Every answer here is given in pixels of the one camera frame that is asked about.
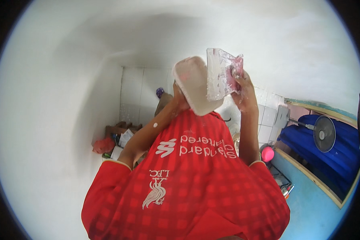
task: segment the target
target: red jersey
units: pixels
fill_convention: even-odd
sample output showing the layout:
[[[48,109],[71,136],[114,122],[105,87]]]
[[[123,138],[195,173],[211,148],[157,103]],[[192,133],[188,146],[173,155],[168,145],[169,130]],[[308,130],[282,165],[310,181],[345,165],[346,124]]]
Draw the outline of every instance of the red jersey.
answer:
[[[180,113],[133,170],[105,161],[87,193],[90,239],[278,239],[289,222],[279,186],[261,162],[236,155],[217,113]]]

